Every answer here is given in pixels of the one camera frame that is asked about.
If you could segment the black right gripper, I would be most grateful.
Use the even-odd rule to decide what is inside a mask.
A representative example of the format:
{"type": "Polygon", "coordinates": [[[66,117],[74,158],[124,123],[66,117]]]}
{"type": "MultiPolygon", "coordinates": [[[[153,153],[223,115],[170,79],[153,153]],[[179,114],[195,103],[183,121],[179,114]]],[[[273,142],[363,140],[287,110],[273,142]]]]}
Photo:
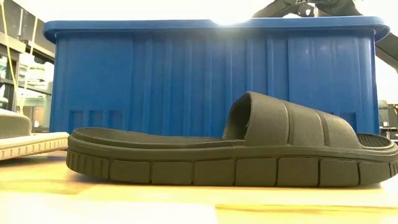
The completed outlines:
{"type": "Polygon", "coordinates": [[[295,14],[299,17],[313,17],[314,6],[309,0],[274,0],[257,11],[252,17],[284,17],[295,14]]]}

